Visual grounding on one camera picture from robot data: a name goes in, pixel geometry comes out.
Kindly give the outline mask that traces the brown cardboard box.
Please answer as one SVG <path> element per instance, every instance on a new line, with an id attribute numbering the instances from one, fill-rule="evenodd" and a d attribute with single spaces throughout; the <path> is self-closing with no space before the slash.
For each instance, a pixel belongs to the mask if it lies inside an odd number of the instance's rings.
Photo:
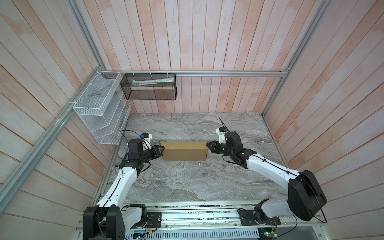
<path id="1" fill-rule="evenodd" d="M 205 161 L 208 147 L 206 143 L 162 142 L 165 147 L 165 161 Z"/>

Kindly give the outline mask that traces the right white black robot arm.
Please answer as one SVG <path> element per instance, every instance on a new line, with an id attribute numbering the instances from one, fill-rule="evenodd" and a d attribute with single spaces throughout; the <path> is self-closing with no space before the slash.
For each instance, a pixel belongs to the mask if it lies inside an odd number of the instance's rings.
<path id="1" fill-rule="evenodd" d="M 241 137 L 235 131 L 222 127 L 217 129 L 217 133 L 219 139 L 207 143 L 213 154 L 230 157 L 231 164 L 259 173 L 288 192 L 286 200 L 264 199 L 255 206 L 253 216 L 257 224 L 266 225 L 271 219 L 281 216 L 294 216 L 308 222 L 322 211 L 327 198 L 312 172 L 289 169 L 244 148 Z"/>

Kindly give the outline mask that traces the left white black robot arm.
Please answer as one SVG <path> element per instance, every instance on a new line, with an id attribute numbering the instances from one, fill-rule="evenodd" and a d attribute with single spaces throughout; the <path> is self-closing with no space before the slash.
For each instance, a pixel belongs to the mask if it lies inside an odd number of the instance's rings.
<path id="1" fill-rule="evenodd" d="M 148 225 L 144 204 L 124 205 L 125 198 L 139 175 L 151 166 L 151 160 L 162 156 L 165 147 L 151 145 L 152 135 L 143 133 L 128 142 L 128 152 L 107 193 L 83 215 L 84 240 L 125 240 L 126 231 Z"/>

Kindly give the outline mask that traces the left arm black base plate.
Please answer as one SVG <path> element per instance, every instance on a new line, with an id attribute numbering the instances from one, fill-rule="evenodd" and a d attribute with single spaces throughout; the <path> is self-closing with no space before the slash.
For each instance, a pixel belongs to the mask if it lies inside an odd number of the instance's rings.
<path id="1" fill-rule="evenodd" d="M 148 212 L 145 217 L 145 222 L 141 228 L 153 228 L 158 229 L 162 224 L 161 212 Z"/>

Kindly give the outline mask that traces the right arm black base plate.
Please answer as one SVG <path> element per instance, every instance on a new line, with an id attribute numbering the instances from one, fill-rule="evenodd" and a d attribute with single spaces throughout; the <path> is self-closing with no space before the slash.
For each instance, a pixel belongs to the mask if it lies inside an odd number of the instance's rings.
<path id="1" fill-rule="evenodd" d="M 278 226 L 281 225 L 280 218 L 268 218 L 263 212 L 256 210 L 237 209 L 242 226 Z"/>

